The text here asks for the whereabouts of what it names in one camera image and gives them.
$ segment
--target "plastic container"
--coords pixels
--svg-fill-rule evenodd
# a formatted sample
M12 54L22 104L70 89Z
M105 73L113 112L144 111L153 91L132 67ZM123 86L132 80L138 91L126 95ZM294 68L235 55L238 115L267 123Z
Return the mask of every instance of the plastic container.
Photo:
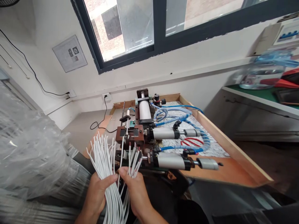
M299 62L291 60L293 50L275 50L258 56L251 67L245 70L240 87L252 90L274 87L286 67L295 68L299 66Z
M272 64L253 64L245 70L240 87L243 89L268 89L274 87L285 71L284 66Z

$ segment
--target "window frame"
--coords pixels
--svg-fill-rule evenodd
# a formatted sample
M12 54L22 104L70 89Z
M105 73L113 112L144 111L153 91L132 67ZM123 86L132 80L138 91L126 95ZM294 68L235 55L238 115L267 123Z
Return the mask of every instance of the window frame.
M101 74L215 36L225 35L229 32L241 30L266 20L299 11L298 0L267 0L246 7L250 2L255 1L244 0L242 8L237 11L184 31L165 36L167 0L153 0L154 44L105 62L103 61L84 0L71 0L71 3L78 17L98 73Z

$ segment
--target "green table top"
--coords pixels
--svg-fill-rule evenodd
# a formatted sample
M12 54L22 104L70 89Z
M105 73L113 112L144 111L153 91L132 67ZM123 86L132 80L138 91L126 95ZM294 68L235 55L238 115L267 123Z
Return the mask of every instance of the green table top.
M263 98L265 100L270 100L270 101L275 102L275 103L279 103L279 102L278 102L277 98L274 96L273 92L275 90L278 90L278 89L285 89L285 88L275 88L275 87L273 87L273 88L264 89L264 90L249 90L249 89L242 89L242 88L240 88L239 85L231 85L231 86L226 86L226 87L230 88L230 89L233 89L233 90L240 91L242 93L250 94L252 96L260 97L260 98ZM292 108L295 108L295 109L299 110L299 106L289 106L289 107L292 107Z

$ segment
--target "power outlet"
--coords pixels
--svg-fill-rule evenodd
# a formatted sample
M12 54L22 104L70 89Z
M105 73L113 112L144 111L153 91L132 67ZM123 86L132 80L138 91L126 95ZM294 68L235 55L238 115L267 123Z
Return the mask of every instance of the power outlet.
M106 102L111 101L111 99L112 99L110 93L104 93L104 94L102 94L102 97L103 97L103 99L105 98Z
M75 91L74 91L74 90L69 90L68 96L69 96L70 98L73 98L73 97L75 97L75 96L77 96L77 95L75 94Z

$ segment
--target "white wire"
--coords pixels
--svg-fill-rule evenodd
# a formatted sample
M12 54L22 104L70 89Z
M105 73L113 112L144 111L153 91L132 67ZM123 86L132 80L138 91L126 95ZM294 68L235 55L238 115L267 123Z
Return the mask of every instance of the white wire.
M94 136L93 143L91 142L91 151L88 152L90 156L90 160L98 174L100 179L104 179L112 174L115 174L115 155L116 155L116 142L114 138L112 139L112 144L108 144L108 136L100 136L98 132L97 136ZM124 153L124 138L121 144L121 162L120 166L122 166L122 159ZM139 157L140 150L136 150L136 146L133 147L131 151L131 146L129 146L129 168L128 174L135 178L139 167L141 165L142 159L139 159L137 163L137 159ZM124 202L121 200L121 195L124 190L125 183L123 184L122 191L119 193L119 177L118 182L110 185L105 191L106 197L106 214L104 218L104 224L124 224L126 223L130 210L130 197L129 191L126 190L126 195Z

